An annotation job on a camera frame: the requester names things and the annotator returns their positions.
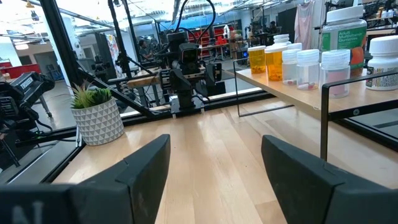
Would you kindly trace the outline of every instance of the product label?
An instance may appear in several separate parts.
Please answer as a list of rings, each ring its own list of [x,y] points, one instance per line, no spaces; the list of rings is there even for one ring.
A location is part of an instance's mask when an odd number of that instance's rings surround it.
[[[322,51],[330,50],[330,33],[322,34]]]
[[[367,75],[372,75],[372,74],[377,74],[381,72],[388,72],[391,70],[398,70],[398,67],[393,67],[393,68],[374,68],[374,67],[368,67],[368,72]],[[380,77],[380,78],[373,78],[371,80],[366,80],[366,86],[368,87],[385,87],[385,90],[392,90],[394,86],[398,86],[398,75],[389,75],[386,77]]]
[[[340,30],[337,49],[351,49],[351,69],[363,67],[366,27]]]

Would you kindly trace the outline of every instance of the ceiling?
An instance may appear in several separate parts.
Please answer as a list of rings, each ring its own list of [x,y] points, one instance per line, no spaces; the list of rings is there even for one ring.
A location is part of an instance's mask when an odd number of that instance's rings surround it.
[[[2,0],[0,4],[0,34],[29,35],[37,37],[38,34],[46,33],[43,10],[40,6],[27,8],[27,0]],[[283,0],[212,0],[216,12],[220,15],[234,9],[244,9],[259,7],[267,2]],[[183,0],[127,0],[133,24],[152,22],[153,18],[158,21],[171,21],[179,17],[179,12]],[[58,7],[76,14],[113,26],[113,19],[108,7],[108,0],[57,0]],[[32,11],[39,18],[38,21],[32,20]],[[124,6],[115,7],[121,28],[128,27],[127,15]],[[194,16],[198,14],[212,13],[211,7],[206,0],[189,0],[185,6],[183,16]],[[108,29],[105,26],[74,18],[77,33],[84,33],[98,29]]]

